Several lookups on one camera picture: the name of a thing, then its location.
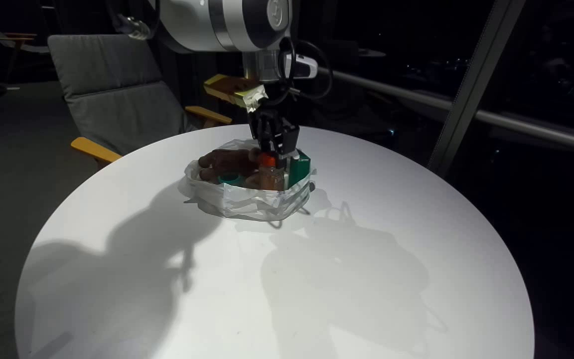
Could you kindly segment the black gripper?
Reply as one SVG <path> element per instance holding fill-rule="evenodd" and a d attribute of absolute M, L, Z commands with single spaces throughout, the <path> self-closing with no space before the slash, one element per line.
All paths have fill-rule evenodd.
<path fill-rule="evenodd" d="M 274 138 L 280 138 L 276 148 L 280 158 L 286 158 L 296 150 L 296 126 L 280 112 L 278 104 L 260 100 L 258 108 L 249 114 L 249 128 L 260 154 L 274 156 Z"/>

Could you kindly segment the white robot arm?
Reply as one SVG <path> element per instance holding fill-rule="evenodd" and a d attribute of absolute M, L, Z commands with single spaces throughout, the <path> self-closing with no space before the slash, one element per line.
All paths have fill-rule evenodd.
<path fill-rule="evenodd" d="M 298 126 L 278 106 L 294 80 L 318 76 L 318 62 L 290 38 L 292 0 L 103 0 L 111 25 L 131 40 L 159 40 L 179 54 L 233 52 L 256 98 L 245 104 L 253 140 L 264 154 L 290 158 Z"/>

